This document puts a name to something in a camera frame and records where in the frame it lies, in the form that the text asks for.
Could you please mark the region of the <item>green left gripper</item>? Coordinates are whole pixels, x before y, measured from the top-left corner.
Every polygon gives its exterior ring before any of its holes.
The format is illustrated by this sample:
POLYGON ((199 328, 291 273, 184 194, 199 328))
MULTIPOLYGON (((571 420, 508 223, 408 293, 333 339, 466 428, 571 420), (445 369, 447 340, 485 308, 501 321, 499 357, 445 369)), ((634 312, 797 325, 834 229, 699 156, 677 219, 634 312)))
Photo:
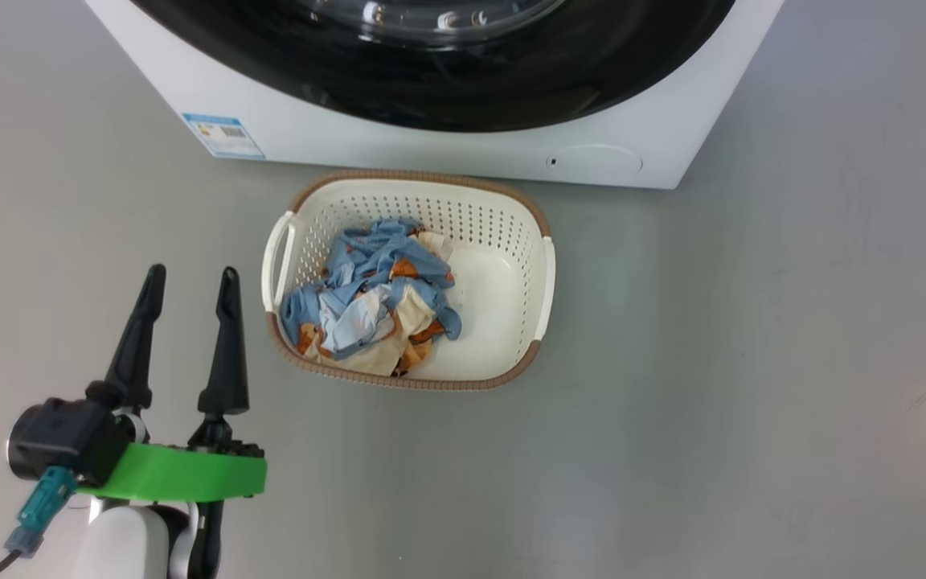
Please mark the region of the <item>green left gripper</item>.
MULTIPOLYGON (((152 339, 165 287, 166 267, 151 266, 105 378, 89 384, 85 398, 136 413, 150 407, 152 339)), ((215 417, 203 418, 185 446, 132 442, 106 482, 99 487, 82 482, 77 494, 150 503, 217 503, 264 492, 264 451, 236 439, 223 418, 250 409, 241 277, 234 267, 222 271, 215 315, 215 351, 208 384, 198 400, 198 410, 215 417)))

